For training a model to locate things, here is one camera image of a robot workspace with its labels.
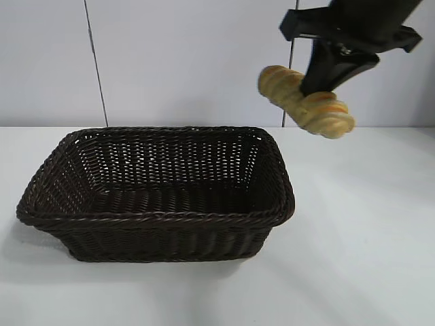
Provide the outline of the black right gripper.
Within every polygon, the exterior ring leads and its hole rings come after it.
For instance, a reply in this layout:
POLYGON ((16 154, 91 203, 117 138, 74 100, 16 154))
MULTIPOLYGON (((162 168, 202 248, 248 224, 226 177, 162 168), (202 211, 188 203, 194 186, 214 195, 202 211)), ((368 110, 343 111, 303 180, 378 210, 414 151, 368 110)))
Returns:
POLYGON ((422 37, 403 23, 419 4, 408 0, 331 1, 326 7, 288 10, 279 26, 286 40, 331 41, 313 42, 300 91, 331 92, 374 68, 380 61, 378 53, 396 48, 412 52, 422 37))

